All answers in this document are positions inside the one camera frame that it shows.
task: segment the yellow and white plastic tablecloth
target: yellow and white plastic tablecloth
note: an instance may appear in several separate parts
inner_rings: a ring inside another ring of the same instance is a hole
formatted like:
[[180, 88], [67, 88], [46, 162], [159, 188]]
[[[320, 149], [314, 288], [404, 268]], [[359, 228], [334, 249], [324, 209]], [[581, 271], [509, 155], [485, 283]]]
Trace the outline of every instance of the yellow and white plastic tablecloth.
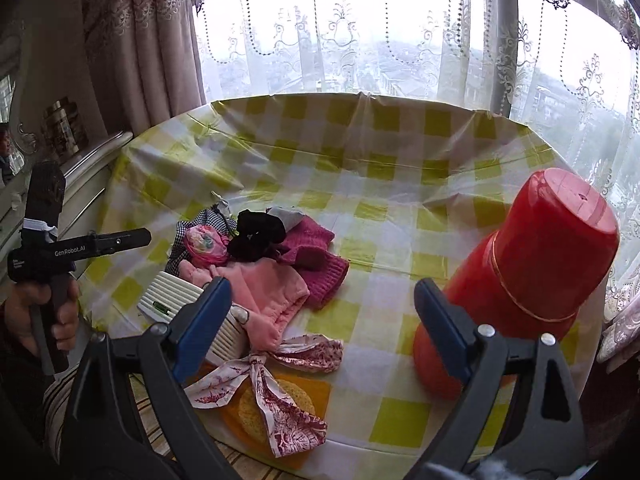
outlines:
[[[81, 306], [111, 336], [145, 329], [138, 298], [166, 263], [175, 223], [210, 205], [212, 190], [235, 213], [302, 209], [335, 232], [333, 250], [351, 267], [324, 309], [303, 309], [287, 329], [345, 343], [340, 369], [322, 377], [332, 387], [327, 443], [294, 472], [400, 479], [452, 408], [414, 372], [414, 284], [425, 276], [446, 283], [504, 220], [527, 177], [550, 166], [566, 165], [527, 127], [487, 112], [366, 94], [215, 102], [123, 149], [101, 231], [144, 226], [153, 239], [94, 260], [80, 279]], [[598, 343], [598, 308], [583, 309], [562, 342], [580, 389]], [[509, 398], [509, 388], [498, 394], [478, 453], [495, 442]], [[251, 455], [216, 411], [204, 414], [207, 430]]]

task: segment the red plastic container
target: red plastic container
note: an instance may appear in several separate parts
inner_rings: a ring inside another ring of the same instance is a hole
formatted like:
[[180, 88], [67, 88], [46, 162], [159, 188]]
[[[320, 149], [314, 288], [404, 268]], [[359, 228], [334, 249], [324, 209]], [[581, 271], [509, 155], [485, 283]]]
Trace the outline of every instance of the red plastic container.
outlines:
[[[444, 294], [476, 323], [491, 324], [504, 336], [550, 332], [562, 339], [609, 272], [618, 243], [616, 218], [593, 187], [558, 168], [537, 171], [503, 226], [469, 254]], [[458, 396], [460, 382], [447, 375], [421, 325], [414, 362], [432, 394]]]

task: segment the black handle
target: black handle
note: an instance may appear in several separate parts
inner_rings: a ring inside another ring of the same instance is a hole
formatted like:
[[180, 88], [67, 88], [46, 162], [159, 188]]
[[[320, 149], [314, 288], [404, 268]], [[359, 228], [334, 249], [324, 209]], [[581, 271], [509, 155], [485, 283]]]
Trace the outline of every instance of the black handle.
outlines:
[[49, 281], [51, 287], [49, 303], [30, 307], [31, 330], [40, 351], [42, 371], [46, 376], [59, 374], [69, 368], [66, 352], [58, 350], [56, 338], [51, 332], [51, 327], [58, 322], [58, 309], [66, 301], [69, 279], [70, 276], [67, 273], [52, 276]]

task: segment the orange plate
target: orange plate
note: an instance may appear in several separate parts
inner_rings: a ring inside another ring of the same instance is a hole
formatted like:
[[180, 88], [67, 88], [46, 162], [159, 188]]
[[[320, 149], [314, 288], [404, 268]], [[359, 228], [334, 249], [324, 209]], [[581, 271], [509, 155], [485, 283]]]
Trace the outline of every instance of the orange plate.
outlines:
[[[311, 401], [314, 404], [314, 408], [316, 409], [316, 415], [320, 418], [324, 418], [326, 407], [329, 403], [329, 395], [331, 394], [331, 385], [329, 383], [325, 381], [305, 379], [302, 377], [295, 377], [280, 373], [273, 373], [273, 376], [278, 380], [289, 381], [290, 383], [296, 384], [297, 386], [302, 388], [311, 398]], [[282, 458], [276, 458], [273, 456], [273, 453], [269, 446], [256, 442], [242, 429], [242, 424], [240, 424], [240, 417], [238, 415], [240, 397], [242, 397], [242, 394], [246, 391], [247, 388], [250, 387], [251, 380], [244, 380], [228, 405], [223, 406], [222, 408], [218, 408], [220, 410], [220, 414], [222, 415], [222, 420], [242, 443], [244, 443], [249, 449], [255, 452], [255, 458], [257, 458], [258, 460], [273, 465], [277, 468], [287, 468], [291, 470], [302, 468], [309, 456], [309, 453], [311, 453], [310, 451], [296, 453], [294, 455], [284, 456]]]

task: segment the gold band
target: gold band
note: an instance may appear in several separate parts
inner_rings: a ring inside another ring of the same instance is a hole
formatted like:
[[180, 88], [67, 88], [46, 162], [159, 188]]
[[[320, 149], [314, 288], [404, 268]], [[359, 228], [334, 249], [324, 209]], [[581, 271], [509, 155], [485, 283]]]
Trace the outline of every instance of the gold band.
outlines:
[[562, 317], [560, 319], [545, 319], [544, 317], [536, 316], [536, 314], [534, 314], [532, 311], [527, 310], [525, 307], [523, 307], [520, 304], [518, 300], [516, 300], [513, 297], [513, 294], [509, 292], [507, 285], [504, 283], [504, 278], [502, 277], [502, 273], [498, 268], [498, 261], [495, 259], [495, 237], [497, 236], [497, 234], [498, 233], [496, 232], [494, 236], [491, 238], [491, 264], [492, 264], [492, 267], [494, 268], [495, 275], [498, 277], [500, 286], [507, 293], [507, 296], [510, 298], [510, 300], [513, 301], [513, 304], [515, 304], [515, 306], [517, 306], [521, 311], [523, 311], [528, 316], [531, 316], [533, 319], [537, 319], [538, 321], [544, 321], [546, 323], [560, 323], [568, 319], [571, 319], [573, 316], [575, 316], [575, 313], [574, 313], [574, 314], [570, 314], [569, 316]]

